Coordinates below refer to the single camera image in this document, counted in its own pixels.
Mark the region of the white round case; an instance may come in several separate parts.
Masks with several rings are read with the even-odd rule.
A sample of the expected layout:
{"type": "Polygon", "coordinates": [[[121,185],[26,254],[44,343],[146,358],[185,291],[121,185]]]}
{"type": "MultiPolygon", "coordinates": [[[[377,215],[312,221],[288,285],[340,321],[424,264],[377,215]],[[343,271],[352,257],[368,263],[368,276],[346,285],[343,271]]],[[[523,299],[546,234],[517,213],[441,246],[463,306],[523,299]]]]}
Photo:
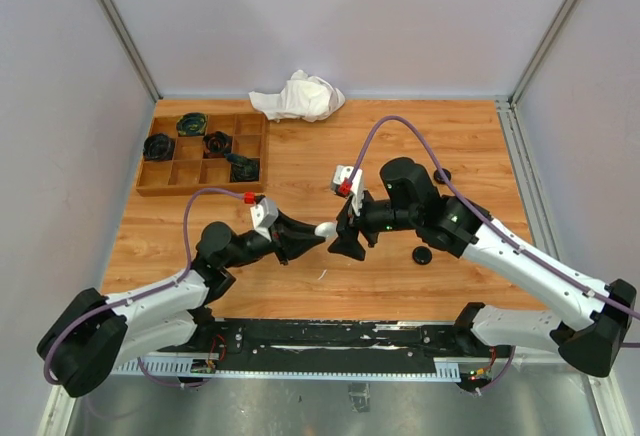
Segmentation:
{"type": "Polygon", "coordinates": [[[337,236],[335,222],[323,222],[314,228],[314,234],[325,239],[332,239],[337,236]]]}

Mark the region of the black round case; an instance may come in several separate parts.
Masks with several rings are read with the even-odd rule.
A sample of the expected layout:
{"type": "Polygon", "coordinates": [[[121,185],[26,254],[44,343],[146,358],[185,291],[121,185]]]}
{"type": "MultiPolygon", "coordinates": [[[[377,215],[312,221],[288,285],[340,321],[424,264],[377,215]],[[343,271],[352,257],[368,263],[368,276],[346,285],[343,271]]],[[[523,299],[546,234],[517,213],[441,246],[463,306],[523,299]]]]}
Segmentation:
{"type": "Polygon", "coordinates": [[[435,170],[433,173],[433,179],[437,184],[445,184],[447,180],[451,180],[451,172],[446,168],[442,170],[435,170]]]}
{"type": "Polygon", "coordinates": [[[426,246],[417,246],[412,251],[412,260],[421,266],[425,266],[431,263],[433,259],[432,251],[426,246]]]}

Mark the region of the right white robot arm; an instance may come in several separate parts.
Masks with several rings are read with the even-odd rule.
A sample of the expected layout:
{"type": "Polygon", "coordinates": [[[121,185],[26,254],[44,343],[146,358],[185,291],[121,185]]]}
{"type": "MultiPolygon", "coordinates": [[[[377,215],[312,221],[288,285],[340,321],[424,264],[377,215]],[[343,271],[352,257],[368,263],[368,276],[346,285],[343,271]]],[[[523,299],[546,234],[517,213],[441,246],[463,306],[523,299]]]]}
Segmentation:
{"type": "Polygon", "coordinates": [[[637,291],[622,279],[606,283],[582,274],[516,236],[483,208],[442,195],[426,169],[407,157],[386,163],[388,197],[365,190],[362,170],[337,166],[332,190],[346,199],[329,250],[363,260],[365,238],[412,230],[430,248],[484,266],[545,305],[543,311],[469,303],[453,331],[455,348],[474,356],[487,346],[518,346],[558,354],[595,377],[610,374],[631,325],[637,291]]]}

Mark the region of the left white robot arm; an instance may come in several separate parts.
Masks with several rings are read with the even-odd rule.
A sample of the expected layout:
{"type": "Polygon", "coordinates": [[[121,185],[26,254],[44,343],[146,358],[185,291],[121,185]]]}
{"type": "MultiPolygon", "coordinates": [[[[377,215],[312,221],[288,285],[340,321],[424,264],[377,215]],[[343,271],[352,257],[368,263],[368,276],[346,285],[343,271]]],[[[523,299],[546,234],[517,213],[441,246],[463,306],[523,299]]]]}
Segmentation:
{"type": "Polygon", "coordinates": [[[254,227],[242,234],[224,222],[207,225],[186,267],[173,276],[123,293],[79,292],[37,345],[46,381],[80,397],[115,367],[149,352],[183,344],[207,349],[214,327],[194,313],[230,289],[230,269],[270,254],[288,264],[336,235],[331,222],[301,223],[260,206],[251,212],[254,227]]]}

